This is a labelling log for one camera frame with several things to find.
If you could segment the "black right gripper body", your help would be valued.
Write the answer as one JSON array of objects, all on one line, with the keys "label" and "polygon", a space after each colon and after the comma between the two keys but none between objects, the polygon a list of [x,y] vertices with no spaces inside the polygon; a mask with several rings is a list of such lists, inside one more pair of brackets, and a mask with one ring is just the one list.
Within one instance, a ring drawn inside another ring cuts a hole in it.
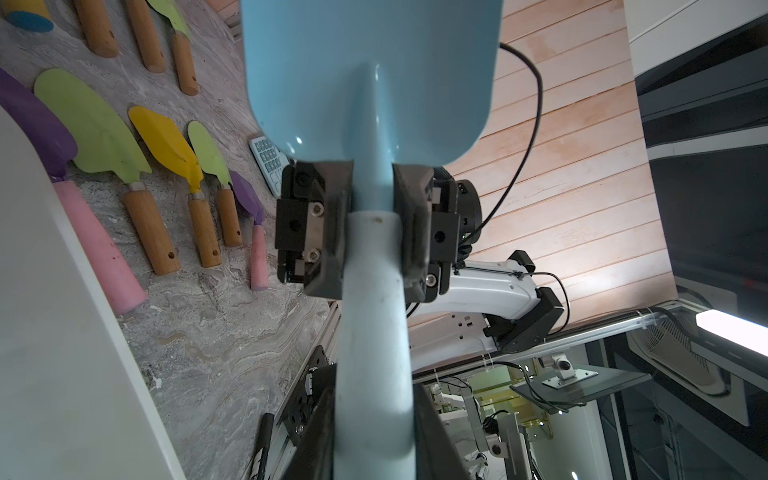
[{"label": "black right gripper body", "polygon": [[[284,168],[282,191],[277,200],[275,247],[278,251],[277,277],[283,283],[304,288],[305,235],[310,175],[302,163]],[[464,265],[471,245],[478,238],[482,211],[475,187],[468,180],[454,179],[444,168],[435,167],[432,184],[430,261],[426,276],[426,298],[434,301],[447,293],[450,272]]]}]

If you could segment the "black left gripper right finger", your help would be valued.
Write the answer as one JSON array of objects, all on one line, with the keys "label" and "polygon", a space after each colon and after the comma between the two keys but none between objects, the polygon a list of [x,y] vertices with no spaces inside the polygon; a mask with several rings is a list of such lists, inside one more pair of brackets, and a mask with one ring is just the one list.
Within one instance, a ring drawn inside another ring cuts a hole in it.
[{"label": "black left gripper right finger", "polygon": [[469,478],[427,390],[413,386],[417,480],[466,480]]}]

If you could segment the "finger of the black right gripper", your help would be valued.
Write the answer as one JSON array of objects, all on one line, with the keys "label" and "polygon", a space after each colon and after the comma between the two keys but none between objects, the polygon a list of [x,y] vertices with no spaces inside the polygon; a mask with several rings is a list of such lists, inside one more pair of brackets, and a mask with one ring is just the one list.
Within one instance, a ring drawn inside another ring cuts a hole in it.
[{"label": "finger of the black right gripper", "polygon": [[302,172],[310,175],[303,282],[312,297],[342,298],[352,170],[351,162],[302,163]]},{"label": "finger of the black right gripper", "polygon": [[402,226],[401,272],[405,301],[419,303],[426,298],[434,169],[394,164],[393,173],[394,208]]}]

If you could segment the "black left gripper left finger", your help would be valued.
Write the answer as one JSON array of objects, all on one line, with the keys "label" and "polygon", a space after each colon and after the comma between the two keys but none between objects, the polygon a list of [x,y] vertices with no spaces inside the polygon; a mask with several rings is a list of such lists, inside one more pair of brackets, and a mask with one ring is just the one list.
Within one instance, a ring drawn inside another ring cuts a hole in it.
[{"label": "black left gripper left finger", "polygon": [[331,480],[334,464],[335,388],[323,391],[283,480]]}]

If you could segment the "purple shovel pink handle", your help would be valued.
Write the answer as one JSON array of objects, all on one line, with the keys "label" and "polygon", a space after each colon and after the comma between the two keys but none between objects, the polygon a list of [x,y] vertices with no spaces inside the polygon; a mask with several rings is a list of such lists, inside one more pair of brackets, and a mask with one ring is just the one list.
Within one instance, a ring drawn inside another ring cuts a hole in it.
[{"label": "purple shovel pink handle", "polygon": [[231,170],[230,177],[236,201],[253,219],[250,287],[253,291],[263,291],[269,287],[263,205],[253,186],[243,176]]}]

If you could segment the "green shovel blue handle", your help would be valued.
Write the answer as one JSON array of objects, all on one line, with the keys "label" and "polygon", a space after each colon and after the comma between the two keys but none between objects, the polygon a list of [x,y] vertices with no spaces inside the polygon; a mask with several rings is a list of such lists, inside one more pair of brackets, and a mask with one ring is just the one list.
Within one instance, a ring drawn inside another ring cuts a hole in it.
[{"label": "green shovel blue handle", "polygon": [[352,164],[334,408],[337,479],[417,472],[398,164],[443,166],[490,112],[498,1],[245,1],[246,85],[291,158]]}]

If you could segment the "green trowel wooden handle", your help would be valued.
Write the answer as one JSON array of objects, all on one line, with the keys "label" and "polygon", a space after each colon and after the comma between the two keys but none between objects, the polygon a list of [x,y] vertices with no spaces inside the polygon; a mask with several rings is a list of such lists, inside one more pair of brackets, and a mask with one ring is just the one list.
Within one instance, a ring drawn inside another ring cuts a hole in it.
[{"label": "green trowel wooden handle", "polygon": [[243,240],[231,176],[218,144],[208,129],[197,120],[188,123],[187,135],[202,171],[215,176],[219,182],[216,202],[224,244],[227,247],[239,247]]}]

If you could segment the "yellow shovel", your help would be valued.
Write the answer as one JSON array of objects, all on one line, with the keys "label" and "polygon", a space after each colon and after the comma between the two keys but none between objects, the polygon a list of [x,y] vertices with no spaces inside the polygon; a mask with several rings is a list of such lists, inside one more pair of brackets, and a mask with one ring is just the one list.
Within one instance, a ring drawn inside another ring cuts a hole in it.
[{"label": "yellow shovel", "polygon": [[188,184],[188,208],[201,265],[220,265],[221,248],[210,205],[201,188],[203,172],[191,146],[174,121],[164,115],[143,106],[131,107],[128,115],[154,158]]}]

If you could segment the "green shovel wooden handle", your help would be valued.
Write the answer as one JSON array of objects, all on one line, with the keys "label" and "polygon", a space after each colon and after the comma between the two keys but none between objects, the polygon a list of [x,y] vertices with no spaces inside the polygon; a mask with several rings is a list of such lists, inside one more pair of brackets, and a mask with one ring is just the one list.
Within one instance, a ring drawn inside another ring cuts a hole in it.
[{"label": "green shovel wooden handle", "polygon": [[148,3],[170,22],[174,30],[172,53],[180,90],[187,96],[196,96],[199,93],[199,85],[191,53],[189,29],[184,16],[174,0],[148,0]]},{"label": "green shovel wooden handle", "polygon": [[145,0],[126,0],[125,3],[145,68],[152,73],[163,73],[166,60],[148,3]]},{"label": "green shovel wooden handle", "polygon": [[89,49],[103,58],[119,55],[117,41],[103,0],[74,0],[74,6]]}]

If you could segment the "large green shovel blade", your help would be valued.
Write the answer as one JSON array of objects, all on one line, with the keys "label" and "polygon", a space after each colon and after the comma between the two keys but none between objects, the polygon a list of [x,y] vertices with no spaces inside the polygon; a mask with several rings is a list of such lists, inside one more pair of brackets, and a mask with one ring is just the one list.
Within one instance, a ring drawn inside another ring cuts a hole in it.
[{"label": "large green shovel blade", "polygon": [[77,168],[85,173],[113,173],[127,185],[122,201],[154,273],[163,276],[178,271],[175,246],[141,179],[152,169],[123,119],[101,95],[63,69],[41,73],[33,92],[76,140]]}]

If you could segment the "white plastic storage box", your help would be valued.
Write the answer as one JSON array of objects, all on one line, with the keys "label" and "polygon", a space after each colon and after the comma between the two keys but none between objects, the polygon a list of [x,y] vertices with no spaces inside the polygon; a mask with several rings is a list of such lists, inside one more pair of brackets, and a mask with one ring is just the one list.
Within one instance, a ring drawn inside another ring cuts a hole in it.
[{"label": "white plastic storage box", "polygon": [[8,114],[1,117],[1,475],[184,475],[53,186]]}]

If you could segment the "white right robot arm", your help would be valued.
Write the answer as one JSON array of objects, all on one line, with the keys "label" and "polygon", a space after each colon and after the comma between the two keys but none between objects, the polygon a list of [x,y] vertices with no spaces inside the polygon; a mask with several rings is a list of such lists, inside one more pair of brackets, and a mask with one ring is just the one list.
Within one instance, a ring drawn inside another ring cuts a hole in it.
[{"label": "white right robot arm", "polygon": [[[311,297],[342,297],[352,169],[349,162],[297,162],[282,171],[277,276],[302,285]],[[469,260],[472,244],[463,238],[479,238],[482,216],[471,182],[441,167],[393,170],[404,235],[402,307],[427,319],[409,328],[412,369],[542,344],[564,307],[550,288],[534,283],[536,267],[523,250],[505,261]]]}]

